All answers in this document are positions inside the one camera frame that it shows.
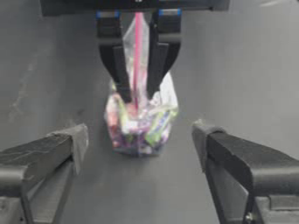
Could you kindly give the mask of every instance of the pink strip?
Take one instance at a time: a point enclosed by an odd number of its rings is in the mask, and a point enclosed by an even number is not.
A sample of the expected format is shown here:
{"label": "pink strip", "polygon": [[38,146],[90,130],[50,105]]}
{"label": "pink strip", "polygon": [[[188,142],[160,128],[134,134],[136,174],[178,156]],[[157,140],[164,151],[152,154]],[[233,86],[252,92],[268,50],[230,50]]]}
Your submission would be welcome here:
{"label": "pink strip", "polygon": [[133,73],[133,94],[134,94],[134,109],[137,110],[137,76],[140,74],[140,57],[142,47],[142,13],[134,14],[134,73]]}

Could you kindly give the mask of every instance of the plastic bag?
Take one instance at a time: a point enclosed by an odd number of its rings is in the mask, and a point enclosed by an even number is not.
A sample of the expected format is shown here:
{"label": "plastic bag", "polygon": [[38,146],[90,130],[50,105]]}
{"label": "plastic bag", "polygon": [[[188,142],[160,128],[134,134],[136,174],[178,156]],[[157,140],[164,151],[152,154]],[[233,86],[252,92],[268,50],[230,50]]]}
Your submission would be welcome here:
{"label": "plastic bag", "polygon": [[168,73],[153,99],[146,99],[148,24],[136,13],[124,36],[125,66],[133,102],[125,104],[110,81],[105,120],[114,151],[133,156],[158,155],[178,113],[173,80]]}

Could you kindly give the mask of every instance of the clear plastic bag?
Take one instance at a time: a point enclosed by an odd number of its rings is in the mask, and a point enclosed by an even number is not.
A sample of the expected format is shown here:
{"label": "clear plastic bag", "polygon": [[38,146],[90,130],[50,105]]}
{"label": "clear plastic bag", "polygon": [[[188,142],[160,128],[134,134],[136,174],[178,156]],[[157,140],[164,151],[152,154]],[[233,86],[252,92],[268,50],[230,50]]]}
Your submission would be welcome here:
{"label": "clear plastic bag", "polygon": [[153,99],[146,99],[148,40],[148,24],[142,13],[136,13],[124,36],[125,65],[133,101],[128,104],[122,102],[110,81],[105,111],[113,149],[133,156],[160,154],[178,113],[170,73],[165,75]]}

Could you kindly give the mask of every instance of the gray surface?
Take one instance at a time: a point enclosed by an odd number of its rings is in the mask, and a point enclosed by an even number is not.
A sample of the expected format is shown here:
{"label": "gray surface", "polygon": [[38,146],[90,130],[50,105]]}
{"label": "gray surface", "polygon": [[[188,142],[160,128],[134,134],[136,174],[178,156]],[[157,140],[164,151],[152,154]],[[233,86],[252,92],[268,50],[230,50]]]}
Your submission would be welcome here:
{"label": "gray surface", "polygon": [[172,70],[181,114],[161,157],[136,160],[110,151],[93,17],[41,19],[37,1],[0,1],[1,148],[73,123],[90,131],[61,223],[217,223],[192,146],[200,115],[297,157],[297,7],[234,0],[228,13],[184,14]]}

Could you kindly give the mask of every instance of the gray floor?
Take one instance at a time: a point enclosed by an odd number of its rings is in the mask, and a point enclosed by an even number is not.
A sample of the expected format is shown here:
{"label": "gray floor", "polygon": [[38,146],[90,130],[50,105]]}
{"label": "gray floor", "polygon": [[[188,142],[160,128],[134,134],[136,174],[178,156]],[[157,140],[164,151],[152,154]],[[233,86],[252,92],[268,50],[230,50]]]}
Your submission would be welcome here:
{"label": "gray floor", "polygon": [[33,0],[0,2],[0,146],[85,123],[89,151],[61,223],[217,223],[192,147],[198,116],[297,157],[296,1],[232,1],[184,14],[172,69],[181,113],[158,158],[110,151],[108,73],[92,15],[41,18]]}

